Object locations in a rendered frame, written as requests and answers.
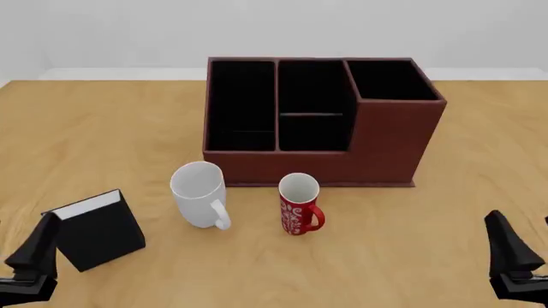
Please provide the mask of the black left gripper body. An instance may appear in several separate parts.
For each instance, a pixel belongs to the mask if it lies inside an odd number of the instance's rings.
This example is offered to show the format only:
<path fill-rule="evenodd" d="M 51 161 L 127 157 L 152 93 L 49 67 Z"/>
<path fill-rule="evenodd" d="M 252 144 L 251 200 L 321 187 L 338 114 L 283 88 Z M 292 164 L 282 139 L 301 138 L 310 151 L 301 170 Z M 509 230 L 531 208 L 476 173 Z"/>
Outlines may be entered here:
<path fill-rule="evenodd" d="M 34 281 L 0 278 L 0 305 L 49 301 L 56 286 L 57 280 L 47 275 L 37 276 Z"/>

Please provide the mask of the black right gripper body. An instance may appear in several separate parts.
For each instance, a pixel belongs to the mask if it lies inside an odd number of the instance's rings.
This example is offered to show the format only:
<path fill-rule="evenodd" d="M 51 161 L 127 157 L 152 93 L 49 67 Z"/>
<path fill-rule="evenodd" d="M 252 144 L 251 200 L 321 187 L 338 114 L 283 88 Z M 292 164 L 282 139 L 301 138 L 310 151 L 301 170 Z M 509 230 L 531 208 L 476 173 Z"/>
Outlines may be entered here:
<path fill-rule="evenodd" d="M 548 275 L 524 272 L 508 276 L 500 274 L 490 279 L 498 299 L 524 302 L 548 302 Z"/>

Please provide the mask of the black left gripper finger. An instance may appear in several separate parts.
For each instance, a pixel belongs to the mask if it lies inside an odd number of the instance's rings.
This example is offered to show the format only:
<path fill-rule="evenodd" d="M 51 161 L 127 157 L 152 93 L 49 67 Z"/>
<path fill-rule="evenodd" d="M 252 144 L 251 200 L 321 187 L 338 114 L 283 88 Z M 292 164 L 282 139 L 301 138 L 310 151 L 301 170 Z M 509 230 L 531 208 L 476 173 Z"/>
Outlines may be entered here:
<path fill-rule="evenodd" d="M 57 278 L 56 238 L 60 225 L 57 215 L 45 212 L 24 243 L 4 263 L 15 275 Z"/>

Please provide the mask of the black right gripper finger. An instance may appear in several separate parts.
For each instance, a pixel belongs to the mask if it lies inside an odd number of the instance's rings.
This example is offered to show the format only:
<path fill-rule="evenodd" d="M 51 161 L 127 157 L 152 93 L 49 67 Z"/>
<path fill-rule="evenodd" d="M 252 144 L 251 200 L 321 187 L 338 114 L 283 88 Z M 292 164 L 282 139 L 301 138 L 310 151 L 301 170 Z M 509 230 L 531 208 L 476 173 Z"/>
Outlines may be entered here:
<path fill-rule="evenodd" d="M 489 276 L 535 271 L 545 264 L 545 260 L 517 235 L 502 212 L 492 210 L 484 221 L 490 245 Z"/>

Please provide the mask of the red-brown desk caddy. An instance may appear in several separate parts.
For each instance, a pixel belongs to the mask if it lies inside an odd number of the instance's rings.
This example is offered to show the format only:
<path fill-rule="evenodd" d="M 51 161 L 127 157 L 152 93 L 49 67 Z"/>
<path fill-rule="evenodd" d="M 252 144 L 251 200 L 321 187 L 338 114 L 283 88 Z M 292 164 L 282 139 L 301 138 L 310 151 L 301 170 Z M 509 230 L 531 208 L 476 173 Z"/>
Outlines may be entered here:
<path fill-rule="evenodd" d="M 412 187 L 446 104 L 411 58 L 213 57 L 203 158 L 228 187 Z"/>

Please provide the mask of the white mug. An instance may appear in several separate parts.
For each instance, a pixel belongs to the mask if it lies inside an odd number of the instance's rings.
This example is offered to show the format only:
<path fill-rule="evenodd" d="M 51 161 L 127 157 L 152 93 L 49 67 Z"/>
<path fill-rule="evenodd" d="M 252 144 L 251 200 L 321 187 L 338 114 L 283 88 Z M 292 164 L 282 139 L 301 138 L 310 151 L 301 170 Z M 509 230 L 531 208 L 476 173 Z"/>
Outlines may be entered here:
<path fill-rule="evenodd" d="M 191 225 L 220 230 L 231 227 L 223 171 L 216 164 L 196 161 L 181 166 L 171 176 L 170 189 L 179 211 Z"/>

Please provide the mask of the red patterned mug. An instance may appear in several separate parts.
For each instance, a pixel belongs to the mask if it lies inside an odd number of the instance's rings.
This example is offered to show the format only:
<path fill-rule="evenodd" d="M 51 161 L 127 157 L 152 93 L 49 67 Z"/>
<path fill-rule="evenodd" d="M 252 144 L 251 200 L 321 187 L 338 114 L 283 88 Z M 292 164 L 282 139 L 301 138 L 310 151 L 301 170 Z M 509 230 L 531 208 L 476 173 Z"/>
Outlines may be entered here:
<path fill-rule="evenodd" d="M 325 225 L 325 214 L 317 206 L 319 191 L 319 183 L 309 174 L 287 174 L 279 181 L 281 222 L 286 233 L 303 235 Z"/>

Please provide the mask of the black book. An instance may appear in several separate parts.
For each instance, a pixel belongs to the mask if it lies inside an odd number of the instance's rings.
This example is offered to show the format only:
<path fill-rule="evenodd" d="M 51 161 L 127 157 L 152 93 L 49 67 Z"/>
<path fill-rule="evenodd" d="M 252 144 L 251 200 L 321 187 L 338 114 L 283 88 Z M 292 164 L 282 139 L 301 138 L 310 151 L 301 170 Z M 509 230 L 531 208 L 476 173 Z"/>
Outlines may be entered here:
<path fill-rule="evenodd" d="M 80 272 L 146 247 L 120 189 L 50 210 L 60 220 L 57 248 Z"/>

